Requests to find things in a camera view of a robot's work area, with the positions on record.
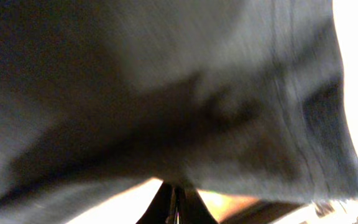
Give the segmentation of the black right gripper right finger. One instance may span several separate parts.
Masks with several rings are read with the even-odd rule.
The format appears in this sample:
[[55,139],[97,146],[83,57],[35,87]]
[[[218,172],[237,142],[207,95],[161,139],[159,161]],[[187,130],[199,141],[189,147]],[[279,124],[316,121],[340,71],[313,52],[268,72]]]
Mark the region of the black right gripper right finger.
[[176,189],[179,224],[218,224],[196,189]]

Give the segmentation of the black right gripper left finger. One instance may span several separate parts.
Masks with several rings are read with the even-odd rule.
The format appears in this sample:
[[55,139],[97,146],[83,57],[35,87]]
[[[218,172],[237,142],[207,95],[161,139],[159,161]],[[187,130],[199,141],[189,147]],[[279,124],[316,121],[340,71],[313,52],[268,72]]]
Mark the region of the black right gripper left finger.
[[174,224],[177,214],[175,188],[162,183],[145,213],[136,224]]

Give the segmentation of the black t-shirt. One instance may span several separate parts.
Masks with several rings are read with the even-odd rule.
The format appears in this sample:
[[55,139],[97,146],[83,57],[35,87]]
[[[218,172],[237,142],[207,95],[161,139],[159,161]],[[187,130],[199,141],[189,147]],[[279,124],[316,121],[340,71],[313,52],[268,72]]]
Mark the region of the black t-shirt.
[[149,178],[358,199],[331,1],[0,1],[0,223]]

